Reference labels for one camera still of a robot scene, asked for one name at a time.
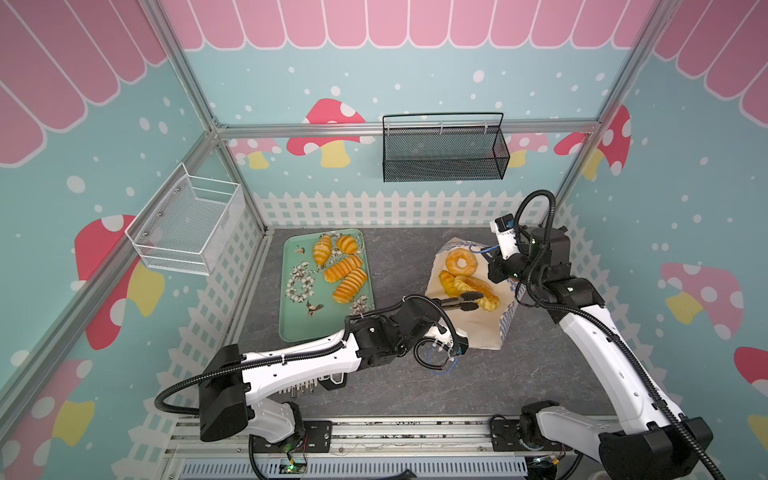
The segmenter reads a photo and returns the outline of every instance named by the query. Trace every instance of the black mesh basket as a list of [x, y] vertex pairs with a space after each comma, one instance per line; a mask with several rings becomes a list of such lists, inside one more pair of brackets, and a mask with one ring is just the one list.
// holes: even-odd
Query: black mesh basket
[[504, 178], [503, 118], [495, 112], [384, 115], [384, 181]]

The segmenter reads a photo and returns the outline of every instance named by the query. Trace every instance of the croissant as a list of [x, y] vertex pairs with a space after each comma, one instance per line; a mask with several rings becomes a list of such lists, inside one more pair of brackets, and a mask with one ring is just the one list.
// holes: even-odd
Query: croissant
[[334, 283], [338, 282], [349, 272], [354, 270], [355, 268], [360, 268], [362, 266], [362, 260], [357, 255], [350, 255], [349, 257], [345, 258], [344, 260], [338, 262], [335, 265], [332, 265], [328, 267], [328, 270], [326, 270], [325, 278], [326, 282], [328, 283]]
[[483, 297], [478, 300], [478, 305], [483, 310], [492, 312], [501, 304], [501, 300], [493, 294], [493, 289], [486, 282], [473, 276], [457, 276], [453, 281], [453, 287], [459, 292], [480, 292]]
[[456, 288], [454, 288], [453, 286], [454, 280], [456, 280], [456, 277], [453, 276], [449, 271], [443, 270], [442, 272], [440, 272], [440, 284], [442, 285], [442, 288], [445, 290], [448, 296], [451, 298], [462, 294], [461, 290], [457, 290]]
[[344, 235], [343, 237], [339, 237], [339, 239], [336, 241], [336, 248], [343, 251], [347, 255], [354, 255], [357, 253], [357, 242], [349, 235]]
[[368, 280], [368, 276], [359, 268], [355, 268], [346, 276], [343, 282], [333, 292], [333, 299], [337, 303], [349, 303], [355, 298], [362, 285]]
[[317, 266], [323, 266], [331, 257], [331, 237], [323, 235], [320, 240], [312, 247], [312, 255], [315, 257]]

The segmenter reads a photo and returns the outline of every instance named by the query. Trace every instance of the white picket fence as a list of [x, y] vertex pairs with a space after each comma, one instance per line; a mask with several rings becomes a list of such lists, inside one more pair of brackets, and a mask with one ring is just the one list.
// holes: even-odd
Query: white picket fence
[[584, 237], [584, 231], [586, 228], [579, 228], [577, 225], [578, 215], [572, 214], [573, 204], [565, 204], [558, 209], [557, 214], [554, 216], [554, 225], [559, 227], [565, 225], [568, 229], [568, 237], [571, 239], [571, 272], [575, 276], [580, 276], [588, 279], [592, 282], [595, 288], [605, 300], [605, 304], [611, 311], [611, 317], [616, 323], [616, 327], [621, 332], [621, 335], [627, 340], [628, 345], [634, 351], [635, 356], [645, 365], [645, 369], [650, 376], [656, 381], [659, 387], [664, 390], [669, 397], [680, 405], [683, 401], [683, 397], [670, 393], [664, 386], [664, 378], [667, 376], [667, 370], [654, 366], [650, 360], [650, 354], [654, 351], [654, 346], [644, 344], [637, 337], [640, 332], [641, 325], [639, 323], [632, 323], [627, 318], [629, 312], [629, 305], [626, 303], [619, 303], [617, 294], [619, 291], [618, 286], [612, 286], [608, 282], [608, 274], [610, 270], [602, 270], [600, 268], [600, 254], [594, 255], [592, 253], [592, 240], [586, 240]]
[[[413, 192], [401, 196], [397, 192], [386, 197], [382, 192], [370, 196], [363, 192], [358, 197], [347, 192], [344, 196], [331, 193], [328, 197], [316, 193], [308, 197], [304, 193], [291, 197], [288, 193], [277, 197], [270, 193], [266, 198], [253, 195], [262, 218], [272, 227], [304, 226], [443, 226], [476, 225], [488, 222], [504, 214], [514, 213], [524, 196], [517, 192], [508, 196], [502, 191], [498, 196], [486, 192], [479, 196], [471, 192], [462, 197], [459, 192], [447, 196], [443, 192], [430, 195], [425, 192], [417, 197]], [[523, 213], [525, 223], [538, 222], [547, 213], [546, 199], [533, 200]]]
[[[157, 374], [158, 393], [182, 379], [199, 375], [213, 358], [227, 330], [227, 319], [245, 280], [248, 262], [255, 254], [258, 235], [253, 219], [244, 212], [214, 271], [206, 278], [205, 290], [197, 291], [197, 307], [188, 309], [190, 323], [179, 329], [179, 347], [168, 350], [170, 365]], [[197, 388], [182, 390], [167, 401], [179, 406], [196, 406]], [[144, 409], [147, 410], [144, 423], [128, 431], [133, 442], [131, 450], [111, 466], [118, 480], [155, 478], [162, 452], [176, 426], [177, 415], [154, 408], [154, 397], [144, 400]]]

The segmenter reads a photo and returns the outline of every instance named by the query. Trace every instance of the round bread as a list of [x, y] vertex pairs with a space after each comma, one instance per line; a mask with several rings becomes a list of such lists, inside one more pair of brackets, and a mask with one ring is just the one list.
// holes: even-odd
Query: round bread
[[[464, 259], [467, 263], [466, 266], [460, 267], [458, 265], [458, 259], [460, 258]], [[471, 276], [478, 268], [478, 261], [475, 258], [475, 255], [469, 250], [465, 248], [457, 248], [448, 254], [448, 258], [445, 259], [445, 268], [447, 268], [452, 275]]]

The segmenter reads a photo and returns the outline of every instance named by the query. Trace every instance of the striped bread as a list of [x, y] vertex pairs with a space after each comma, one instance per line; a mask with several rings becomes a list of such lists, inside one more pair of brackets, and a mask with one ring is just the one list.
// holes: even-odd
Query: striped bread
[[343, 251], [347, 255], [354, 255], [357, 253], [357, 242], [349, 235], [344, 235], [343, 237], [339, 237], [339, 239], [336, 241], [336, 248]]
[[328, 283], [335, 283], [344, 278], [347, 273], [362, 266], [362, 260], [357, 255], [350, 255], [335, 265], [328, 267], [325, 278]]
[[312, 255], [315, 257], [317, 266], [323, 266], [331, 257], [331, 237], [323, 235], [320, 240], [312, 247]]
[[333, 292], [333, 299], [337, 303], [349, 303], [355, 298], [362, 285], [368, 280], [368, 276], [359, 268], [355, 268], [346, 276], [343, 282]]

